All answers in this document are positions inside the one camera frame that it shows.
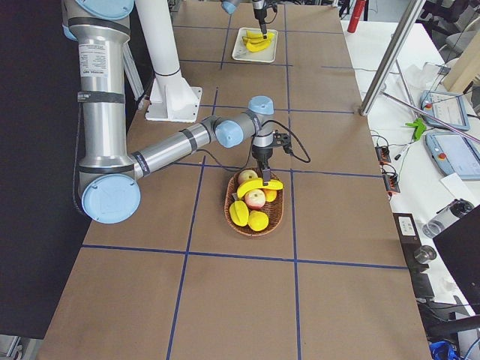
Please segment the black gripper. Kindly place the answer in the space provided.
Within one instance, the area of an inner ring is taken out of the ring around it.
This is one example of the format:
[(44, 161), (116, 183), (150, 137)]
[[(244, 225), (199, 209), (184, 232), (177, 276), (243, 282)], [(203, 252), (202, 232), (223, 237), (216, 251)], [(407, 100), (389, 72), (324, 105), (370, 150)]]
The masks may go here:
[(271, 181), (271, 169), (268, 162), (273, 155), (273, 148), (270, 145), (266, 147), (252, 145), (251, 152), (253, 158), (257, 161), (258, 175), (262, 179), (262, 183), (268, 185)]
[(266, 1), (252, 0), (253, 13), (256, 19), (259, 20), (259, 28), (264, 39), (268, 38), (267, 22), (266, 22)]

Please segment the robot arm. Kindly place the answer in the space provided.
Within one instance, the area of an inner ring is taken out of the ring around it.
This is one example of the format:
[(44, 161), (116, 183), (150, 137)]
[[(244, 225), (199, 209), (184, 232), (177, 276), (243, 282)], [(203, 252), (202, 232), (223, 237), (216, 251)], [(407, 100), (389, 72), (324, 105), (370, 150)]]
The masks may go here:
[[(240, 0), (223, 0), (221, 1), (221, 7), (228, 14), (233, 14), (239, 4)], [(255, 19), (259, 23), (259, 28), (262, 33), (262, 38), (267, 39), (267, 27), (266, 27), (266, 17), (267, 17), (267, 5), (264, 0), (251, 0), (253, 7), (253, 13)]]
[[(213, 142), (229, 149), (251, 140), (262, 179), (271, 178), (272, 99), (252, 97), (247, 109), (235, 117), (198, 121), (202, 91), (182, 76), (166, 1), (63, 1), (61, 9), (64, 35), (78, 44), (81, 89), (77, 100), (79, 121), (85, 128), (78, 194), (92, 220), (116, 224), (128, 219), (140, 205), (139, 179)], [(185, 122), (187, 128), (128, 153), (124, 69), (131, 60), (132, 11), (139, 15), (153, 66), (150, 110), (157, 120)]]

